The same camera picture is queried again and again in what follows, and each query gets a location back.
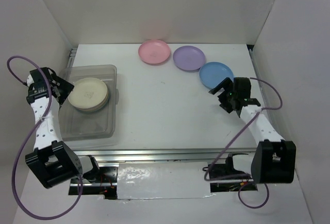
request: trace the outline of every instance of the white wall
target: white wall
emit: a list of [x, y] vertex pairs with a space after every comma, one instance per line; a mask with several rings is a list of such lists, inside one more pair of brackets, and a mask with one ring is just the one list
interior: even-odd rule
[[71, 43], [254, 44], [273, 0], [44, 0]]
[[[12, 55], [33, 59], [40, 66], [55, 70], [65, 67], [69, 48], [54, 20], [39, 0], [0, 0], [0, 193], [1, 223], [12, 223], [17, 205], [12, 196], [10, 177], [14, 157], [23, 138], [34, 124], [34, 115], [26, 102], [27, 88], [7, 71]], [[12, 61], [15, 72], [23, 79], [30, 65]], [[32, 150], [32, 141], [28, 151]], [[19, 192], [27, 176], [24, 156], [17, 176]]]
[[[253, 55], [283, 96], [273, 113], [298, 147], [296, 168], [314, 223], [329, 223], [330, 0], [275, 0]], [[266, 91], [270, 104], [278, 100]]]

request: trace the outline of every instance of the clear plastic container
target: clear plastic container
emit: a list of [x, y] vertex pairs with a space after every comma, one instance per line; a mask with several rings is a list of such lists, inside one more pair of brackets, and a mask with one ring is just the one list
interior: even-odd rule
[[74, 84], [76, 81], [94, 77], [108, 86], [108, 102], [98, 111], [86, 113], [77, 110], [68, 100], [59, 111], [59, 122], [63, 141], [100, 139], [111, 137], [116, 123], [116, 104], [119, 93], [117, 85], [117, 68], [114, 65], [97, 65], [65, 68], [59, 75]]

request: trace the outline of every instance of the red wire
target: red wire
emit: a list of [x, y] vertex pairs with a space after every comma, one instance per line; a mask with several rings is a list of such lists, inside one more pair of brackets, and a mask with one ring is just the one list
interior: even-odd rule
[[100, 191], [102, 190], [102, 175], [101, 175], [101, 182], [100, 182]]
[[110, 185], [111, 185], [111, 188], [114, 188], [112, 183], [111, 183], [111, 179], [109, 178], [109, 182], [110, 182]]

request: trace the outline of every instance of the purple cable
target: purple cable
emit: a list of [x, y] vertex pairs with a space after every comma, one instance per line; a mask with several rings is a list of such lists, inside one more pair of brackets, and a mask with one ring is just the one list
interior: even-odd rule
[[82, 194], [83, 194], [83, 178], [82, 176], [79, 176], [79, 185], [78, 185], [78, 190], [79, 190], [79, 193], [78, 193], [78, 197], [76, 199], [76, 201], [73, 203], [73, 205], [68, 208], [66, 211], [64, 211], [63, 213], [59, 214], [59, 215], [55, 215], [55, 216], [50, 216], [50, 217], [42, 217], [42, 216], [38, 216], [38, 215], [35, 215], [33, 213], [31, 213], [21, 202], [18, 194], [17, 194], [17, 189], [16, 189], [16, 169], [17, 169], [17, 166], [18, 166], [18, 162], [19, 162], [19, 159], [20, 159], [20, 156], [22, 154], [22, 151], [25, 147], [25, 145], [27, 144], [28, 140], [30, 139], [30, 137], [32, 136], [32, 134], [36, 131], [36, 129], [40, 126], [40, 124], [43, 122], [43, 117], [46, 117], [48, 115], [48, 112], [50, 111], [50, 108], [51, 108], [51, 104], [52, 104], [52, 90], [51, 90], [51, 85], [47, 79], [47, 77], [45, 76], [44, 72], [40, 69], [39, 66], [37, 66], [33, 61], [31, 61], [30, 59], [26, 58], [26, 57], [22, 57], [22, 56], [12, 56], [10, 57], [8, 60], [7, 60], [7, 68], [9, 70], [9, 72], [20, 82], [22, 83], [23, 85], [26, 85], [25, 82], [23, 82], [12, 70], [11, 70], [11, 67], [10, 67], [10, 61], [15, 59], [15, 58], [20, 58], [20, 59], [23, 59], [27, 62], [29, 62], [30, 64], [32, 64], [34, 67], [37, 68], [37, 70], [40, 72], [40, 74], [42, 75], [43, 79], [45, 80], [45, 83], [46, 83], [46, 86], [47, 86], [47, 91], [48, 91], [48, 96], [49, 96], [49, 102], [48, 102], [48, 106], [45, 110], [45, 112], [43, 113], [42, 115], [42, 118], [39, 119], [37, 121], [37, 123], [33, 126], [33, 128], [30, 130], [30, 132], [28, 133], [28, 135], [26, 136], [26, 138], [24, 139], [21, 147], [19, 148], [18, 152], [17, 152], [17, 155], [15, 157], [15, 160], [14, 160], [14, 165], [13, 165], [13, 169], [12, 169], [12, 174], [11, 174], [11, 188], [12, 188], [12, 192], [13, 192], [13, 195], [14, 195], [14, 198], [18, 204], [18, 206], [27, 214], [29, 215], [30, 217], [34, 218], [34, 219], [38, 219], [38, 220], [54, 220], [54, 219], [57, 219], [59, 217], [62, 217], [63, 215], [67, 214], [68, 212], [70, 212], [78, 203], [79, 199], [81, 198]]
[[[254, 77], [250, 77], [250, 79], [252, 80], [257, 80], [257, 81], [260, 81], [266, 85], [268, 85], [269, 87], [271, 87], [274, 92], [277, 94], [278, 98], [279, 98], [279, 106], [278, 107], [263, 107], [261, 109], [261, 111], [263, 110], [279, 110], [282, 108], [283, 106], [283, 100], [282, 100], [282, 97], [281, 95], [279, 94], [279, 92], [277, 91], [277, 89], [272, 86], [270, 83], [264, 81], [264, 80], [261, 80], [261, 79], [258, 79], [258, 78], [254, 78]], [[246, 124], [244, 125], [244, 127], [233, 137], [233, 139], [231, 139], [231, 141], [225, 146], [225, 148], [218, 154], [218, 156], [212, 161], [211, 165], [208, 167], [208, 169], [206, 170], [205, 174], [204, 174], [204, 180], [205, 181], [218, 181], [218, 180], [223, 180], [223, 179], [228, 179], [228, 178], [233, 178], [233, 177], [243, 177], [243, 176], [250, 176], [249, 174], [236, 174], [236, 175], [227, 175], [227, 176], [222, 176], [222, 177], [218, 177], [218, 178], [215, 178], [215, 179], [208, 179], [207, 178], [207, 175], [209, 174], [209, 172], [212, 170], [212, 168], [214, 167], [214, 165], [217, 163], [217, 161], [220, 159], [220, 157], [229, 149], [229, 147], [234, 143], [234, 141], [249, 127], [250, 124], [253, 123], [254, 120], [257, 119], [257, 117], [259, 116], [259, 114], [261, 113], [260, 112], [257, 112], [256, 115]], [[245, 202], [243, 202], [243, 200], [241, 199], [241, 196], [240, 196], [240, 193], [242, 191], [242, 189], [246, 186], [247, 184], [243, 185], [240, 187], [240, 189], [238, 190], [238, 198], [239, 200], [245, 205], [247, 206], [248, 208], [251, 208], [251, 209], [259, 209], [263, 206], [265, 206], [265, 204], [268, 202], [268, 199], [269, 199], [269, 189], [268, 189], [268, 186], [265, 184], [266, 186], [266, 190], [267, 190], [267, 197], [265, 199], [265, 201], [259, 205], [259, 206], [249, 206], [247, 205]]]

